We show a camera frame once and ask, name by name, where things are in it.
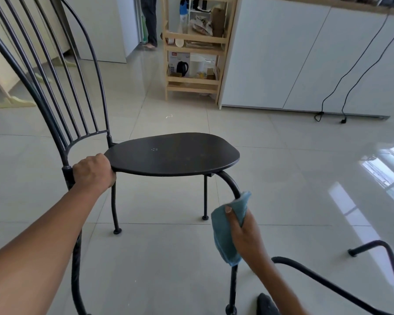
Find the person's left hand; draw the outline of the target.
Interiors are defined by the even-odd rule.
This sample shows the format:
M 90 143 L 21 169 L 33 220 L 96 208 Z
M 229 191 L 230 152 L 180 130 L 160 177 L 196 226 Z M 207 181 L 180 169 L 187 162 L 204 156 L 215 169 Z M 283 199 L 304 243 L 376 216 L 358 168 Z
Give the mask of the person's left hand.
M 106 162 L 108 158 L 98 153 L 88 156 L 73 166 L 74 187 L 100 196 L 106 189 Z

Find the person's right hand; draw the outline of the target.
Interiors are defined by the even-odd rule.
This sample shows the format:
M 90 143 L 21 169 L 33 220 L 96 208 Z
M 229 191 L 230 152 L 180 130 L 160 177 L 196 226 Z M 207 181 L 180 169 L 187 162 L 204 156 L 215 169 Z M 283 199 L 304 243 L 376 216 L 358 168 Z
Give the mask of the person's right hand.
M 231 235 L 237 252 L 248 265 L 255 265 L 257 259 L 268 255 L 258 224 L 249 209 L 247 209 L 242 230 L 231 230 Z

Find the blue cleaning cloth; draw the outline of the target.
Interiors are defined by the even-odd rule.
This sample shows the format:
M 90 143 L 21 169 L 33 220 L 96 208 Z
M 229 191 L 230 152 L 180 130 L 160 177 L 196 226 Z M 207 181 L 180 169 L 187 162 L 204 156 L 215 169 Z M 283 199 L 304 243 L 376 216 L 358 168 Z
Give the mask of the blue cleaning cloth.
M 237 252 L 231 235 L 231 226 L 226 217 L 226 207 L 230 207 L 236 215 L 236 219 L 242 227 L 247 212 L 247 204 L 251 192 L 242 192 L 240 197 L 234 201 L 221 205 L 211 214 L 214 243 L 222 259 L 231 267 L 237 266 L 242 257 Z

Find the black metal chair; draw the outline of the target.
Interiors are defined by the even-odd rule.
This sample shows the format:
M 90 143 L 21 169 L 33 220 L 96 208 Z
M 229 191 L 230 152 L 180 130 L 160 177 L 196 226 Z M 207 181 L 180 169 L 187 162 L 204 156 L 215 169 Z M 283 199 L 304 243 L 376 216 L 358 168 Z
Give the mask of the black metal chair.
M 78 70 L 85 98 L 87 100 L 90 117 L 95 127 L 94 132 L 89 131 L 74 87 L 71 73 L 68 70 L 67 64 L 64 62 L 63 52 L 58 43 L 57 36 L 53 31 L 51 23 L 49 22 L 40 1 L 33 1 L 39 10 L 40 16 L 45 22 L 45 26 L 51 34 L 52 41 L 57 48 L 60 59 L 62 60 L 68 84 L 72 91 L 74 102 L 84 128 L 84 134 L 81 134 L 79 131 L 79 127 L 75 121 L 72 109 L 70 108 L 68 98 L 63 90 L 57 71 L 54 68 L 52 59 L 48 53 L 45 41 L 24 0 L 19 0 L 19 3 L 22 7 L 22 14 L 25 14 L 28 19 L 28 27 L 32 28 L 34 31 L 35 35 L 32 37 L 29 36 L 27 29 L 24 27 L 22 19 L 18 15 L 16 8 L 12 5 L 11 0 L 4 0 L 4 3 L 10 11 L 11 17 L 15 20 L 16 26 L 22 34 L 22 40 L 27 44 L 29 53 L 37 63 L 37 68 L 43 77 L 48 95 L 44 93 L 42 86 L 35 75 L 28 53 L 25 51 L 16 31 L 12 27 L 9 19 L 6 17 L 5 10 L 3 10 L 1 6 L 0 21 L 4 24 L 5 31 L 11 37 L 11 41 L 16 47 L 16 53 L 19 54 L 27 71 L 24 71 L 21 68 L 19 62 L 14 58 L 13 54 L 1 38 L 0 53 L 32 96 L 47 124 L 48 130 L 56 144 L 63 164 L 62 172 L 68 190 L 70 190 L 74 185 L 73 169 L 68 162 L 70 149 L 76 143 L 86 138 L 105 133 L 108 145 L 108 150 L 105 152 L 105 155 L 109 157 L 110 164 L 112 168 L 116 170 L 116 173 L 120 172 L 152 177 L 202 175 L 204 177 L 204 215 L 202 217 L 204 221 L 209 219 L 207 210 L 208 177 L 218 175 L 229 185 L 235 199 L 238 199 L 241 196 L 241 192 L 235 181 L 225 172 L 225 169 L 232 167 L 239 161 L 240 153 L 235 147 L 221 137 L 208 133 L 190 132 L 150 136 L 121 143 L 113 142 L 110 132 L 105 90 L 95 50 L 78 15 L 66 0 L 60 0 L 74 16 L 80 26 L 89 46 L 97 73 L 105 118 L 105 130 L 99 130 L 98 128 L 79 61 L 77 58 L 74 58 L 75 67 Z
M 347 253 L 351 257 L 356 257 L 357 255 L 372 250 L 376 247 L 383 247 L 387 253 L 390 266 L 392 268 L 394 274 L 394 251 L 391 246 L 383 241 L 383 240 L 373 240 L 371 242 L 365 243 L 359 247 L 348 249 Z M 348 300 L 352 304 L 356 305 L 357 307 L 363 309 L 364 311 L 368 312 L 371 315 L 393 315 L 388 312 L 384 312 L 383 310 L 379 310 L 366 302 L 362 301 L 361 299 L 357 298 L 356 296 L 352 295 L 351 293 L 343 290 L 341 287 L 335 285 L 334 283 L 328 281 L 326 278 L 320 276 L 319 274 L 315 273 L 314 271 L 310 270 L 309 268 L 305 267 L 303 264 L 286 257 L 276 256 L 272 258 L 272 262 L 274 264 L 282 264 L 292 267 L 295 270 L 303 273 L 304 275 L 308 276 L 312 280 L 318 282 L 322 286 L 330 289 L 334 293 L 338 294 L 342 298 Z

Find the person's left forearm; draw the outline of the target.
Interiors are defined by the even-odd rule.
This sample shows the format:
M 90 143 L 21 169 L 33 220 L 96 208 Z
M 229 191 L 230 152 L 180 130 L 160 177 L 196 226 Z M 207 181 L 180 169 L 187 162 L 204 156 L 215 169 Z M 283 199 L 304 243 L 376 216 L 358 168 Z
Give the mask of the person's left forearm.
M 77 237 L 105 189 L 76 183 L 0 249 L 0 315 L 47 315 Z

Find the person's right forearm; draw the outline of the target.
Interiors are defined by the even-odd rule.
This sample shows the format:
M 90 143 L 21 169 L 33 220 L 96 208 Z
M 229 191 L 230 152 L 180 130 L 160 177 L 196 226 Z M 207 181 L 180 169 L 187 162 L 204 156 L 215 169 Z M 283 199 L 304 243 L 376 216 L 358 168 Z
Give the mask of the person's right forearm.
M 268 255 L 257 259 L 251 268 L 270 294 L 280 315 L 311 315 L 284 281 Z

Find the dark shoe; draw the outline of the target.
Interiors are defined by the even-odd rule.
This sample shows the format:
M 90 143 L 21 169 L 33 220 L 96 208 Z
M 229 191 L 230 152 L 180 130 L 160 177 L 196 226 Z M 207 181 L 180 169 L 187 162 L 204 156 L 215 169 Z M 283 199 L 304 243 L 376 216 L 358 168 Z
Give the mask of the dark shoe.
M 281 315 L 270 296 L 260 293 L 256 301 L 256 315 Z

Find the wooden shelf cart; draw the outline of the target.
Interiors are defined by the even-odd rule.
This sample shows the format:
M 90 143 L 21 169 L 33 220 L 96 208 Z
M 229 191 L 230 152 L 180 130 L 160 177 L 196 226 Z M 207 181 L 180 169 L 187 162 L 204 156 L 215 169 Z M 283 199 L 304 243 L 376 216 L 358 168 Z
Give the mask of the wooden shelf cart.
M 180 0 L 161 0 L 162 33 L 165 98 L 169 92 L 196 93 L 211 96 L 219 107 L 221 84 L 226 69 L 226 58 L 231 42 L 231 30 L 234 24 L 238 0 L 189 0 L 188 33 L 179 33 Z M 189 21 L 201 15 L 210 20 L 212 8 L 226 10 L 225 30 L 223 37 L 201 35 L 192 30 Z M 168 74 L 168 52 L 188 52 L 216 55 L 213 68 L 207 69 L 205 78 L 182 78 Z

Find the kettle product box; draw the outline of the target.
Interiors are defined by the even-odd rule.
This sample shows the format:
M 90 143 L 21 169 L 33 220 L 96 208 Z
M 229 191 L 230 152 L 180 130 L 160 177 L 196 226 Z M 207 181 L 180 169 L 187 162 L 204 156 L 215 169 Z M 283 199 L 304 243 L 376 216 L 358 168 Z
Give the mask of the kettle product box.
M 205 78 L 215 66 L 217 56 L 210 54 L 168 52 L 168 74 L 182 78 Z

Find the white refrigerator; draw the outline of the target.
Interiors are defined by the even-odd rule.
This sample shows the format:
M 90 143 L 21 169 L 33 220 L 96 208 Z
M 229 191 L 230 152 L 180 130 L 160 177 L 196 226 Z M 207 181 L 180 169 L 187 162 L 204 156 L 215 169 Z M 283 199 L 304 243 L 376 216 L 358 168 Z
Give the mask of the white refrigerator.
M 65 0 L 93 46 L 97 61 L 123 63 L 142 42 L 140 0 Z

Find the cream wooden furniture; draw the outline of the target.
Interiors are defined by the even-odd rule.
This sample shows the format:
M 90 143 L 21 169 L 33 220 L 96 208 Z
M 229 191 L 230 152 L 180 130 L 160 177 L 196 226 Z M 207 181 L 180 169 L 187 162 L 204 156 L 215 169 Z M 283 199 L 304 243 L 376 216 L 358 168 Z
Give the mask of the cream wooden furniture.
M 12 5 L 14 6 L 19 18 L 21 19 L 24 27 L 26 28 L 27 34 L 30 37 L 33 47 L 36 50 L 39 60 L 41 64 L 47 62 L 44 53 L 42 52 L 41 46 L 37 39 L 35 32 L 28 20 L 26 13 L 24 12 L 22 5 L 19 0 L 10 0 Z M 58 40 L 58 44 L 63 53 L 66 53 L 70 50 L 69 42 L 67 36 L 63 32 L 63 24 L 66 23 L 66 17 L 64 10 L 62 9 L 62 4 L 60 0 L 38 0 L 41 4 L 41 7 L 44 11 L 45 16 L 47 17 L 51 28 Z M 42 39 L 45 43 L 47 52 L 49 53 L 51 59 L 58 59 L 58 63 L 62 65 L 62 60 L 60 59 L 57 47 L 52 40 L 51 32 L 46 26 L 45 19 L 40 14 L 40 11 L 35 4 L 34 0 L 24 0 L 30 14 L 33 17 L 33 20 L 36 23 L 36 26 L 42 36 Z M 33 68 L 37 67 L 37 63 L 35 62 L 31 52 L 29 51 L 27 42 L 25 41 L 19 27 L 16 24 L 15 19 L 12 17 L 9 8 L 5 4 L 4 0 L 0 0 L 0 7 L 4 10 L 6 17 L 8 18 L 13 30 L 16 32 L 16 36 L 18 37 L 24 51 L 27 54 L 27 57 Z M 5 29 L 5 25 L 0 18 L 0 39 L 3 41 L 4 45 L 16 59 L 17 63 L 21 66 L 23 72 L 27 74 L 27 69 L 22 62 L 20 55 L 17 52 L 16 46 L 12 41 L 10 34 Z M 18 108 L 18 107 L 36 107 L 36 103 L 30 100 L 21 100 L 15 96 L 10 95 L 10 91 L 13 87 L 19 82 L 19 78 L 17 74 L 12 70 L 11 66 L 5 60 L 3 55 L 0 53 L 0 90 L 4 94 L 4 98 L 0 101 L 0 108 Z

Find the crumpled white bags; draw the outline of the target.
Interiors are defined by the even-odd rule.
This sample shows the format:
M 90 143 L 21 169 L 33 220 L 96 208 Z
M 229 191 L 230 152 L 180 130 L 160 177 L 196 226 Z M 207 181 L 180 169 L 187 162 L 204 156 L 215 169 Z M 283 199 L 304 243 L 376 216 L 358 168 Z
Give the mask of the crumpled white bags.
M 207 17 L 197 15 L 189 21 L 189 26 L 201 35 L 213 36 L 212 22 Z

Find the white cabinet with wooden top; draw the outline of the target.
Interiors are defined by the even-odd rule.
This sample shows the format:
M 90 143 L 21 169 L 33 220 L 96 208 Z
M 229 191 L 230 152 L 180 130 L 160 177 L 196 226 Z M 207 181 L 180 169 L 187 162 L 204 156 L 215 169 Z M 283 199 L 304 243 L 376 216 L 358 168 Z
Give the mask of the white cabinet with wooden top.
M 219 103 L 394 116 L 394 8 L 238 0 Z

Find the blue spray bottle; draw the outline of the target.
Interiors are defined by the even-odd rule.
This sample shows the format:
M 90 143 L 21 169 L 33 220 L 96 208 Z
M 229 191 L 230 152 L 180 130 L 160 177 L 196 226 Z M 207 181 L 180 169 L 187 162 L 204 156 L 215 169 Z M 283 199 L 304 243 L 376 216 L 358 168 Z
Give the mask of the blue spray bottle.
M 180 0 L 179 4 L 179 33 L 188 33 L 189 0 Z

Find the brown paper bag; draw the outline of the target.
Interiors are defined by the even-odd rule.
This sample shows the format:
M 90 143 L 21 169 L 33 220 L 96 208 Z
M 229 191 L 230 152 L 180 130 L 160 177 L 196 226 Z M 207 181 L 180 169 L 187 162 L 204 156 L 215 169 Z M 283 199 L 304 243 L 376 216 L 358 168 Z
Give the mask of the brown paper bag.
M 226 10 L 214 7 L 210 13 L 213 37 L 223 37 L 225 30 Z

